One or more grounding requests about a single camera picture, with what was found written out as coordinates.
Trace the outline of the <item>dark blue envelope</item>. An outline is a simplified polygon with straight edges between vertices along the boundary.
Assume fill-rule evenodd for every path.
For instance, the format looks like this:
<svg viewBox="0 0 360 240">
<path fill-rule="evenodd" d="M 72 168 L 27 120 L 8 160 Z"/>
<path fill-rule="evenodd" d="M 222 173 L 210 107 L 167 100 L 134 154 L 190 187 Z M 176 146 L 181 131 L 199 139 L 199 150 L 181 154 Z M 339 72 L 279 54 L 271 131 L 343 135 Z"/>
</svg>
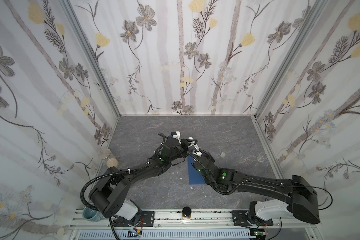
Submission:
<svg viewBox="0 0 360 240">
<path fill-rule="evenodd" d="M 194 159 L 191 156 L 187 157 L 188 176 L 190 185 L 204 185 L 205 181 L 199 172 L 193 167 Z"/>
</svg>

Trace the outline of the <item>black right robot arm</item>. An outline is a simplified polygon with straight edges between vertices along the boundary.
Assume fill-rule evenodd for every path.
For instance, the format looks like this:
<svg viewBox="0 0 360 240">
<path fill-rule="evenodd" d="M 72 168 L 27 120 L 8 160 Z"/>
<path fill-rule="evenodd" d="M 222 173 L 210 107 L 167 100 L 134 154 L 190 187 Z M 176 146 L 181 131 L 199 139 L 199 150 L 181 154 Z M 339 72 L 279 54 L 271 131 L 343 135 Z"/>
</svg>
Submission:
<svg viewBox="0 0 360 240">
<path fill-rule="evenodd" d="M 318 194 L 301 176 L 291 179 L 270 179 L 252 176 L 227 168 L 219 168 L 205 151 L 187 151 L 194 159 L 193 167 L 205 183 L 221 195 L 246 192 L 266 196 L 280 203 L 287 213 L 308 224 L 320 223 Z"/>
</svg>

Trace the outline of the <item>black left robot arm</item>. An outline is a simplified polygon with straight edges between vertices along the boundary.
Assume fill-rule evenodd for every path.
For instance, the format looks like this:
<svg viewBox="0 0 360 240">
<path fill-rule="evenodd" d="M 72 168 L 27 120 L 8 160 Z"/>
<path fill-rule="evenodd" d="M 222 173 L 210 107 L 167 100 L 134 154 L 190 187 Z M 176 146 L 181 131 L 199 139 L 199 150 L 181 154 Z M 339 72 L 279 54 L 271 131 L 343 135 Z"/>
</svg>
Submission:
<svg viewBox="0 0 360 240">
<path fill-rule="evenodd" d="M 85 207 L 100 212 L 106 219 L 122 216 L 119 212 L 132 185 L 165 173 L 173 161 L 189 156 L 191 147 L 196 147 L 197 143 L 192 138 L 163 137 L 146 163 L 126 170 L 111 167 L 103 175 L 89 180 L 80 191 L 80 200 Z"/>
</svg>

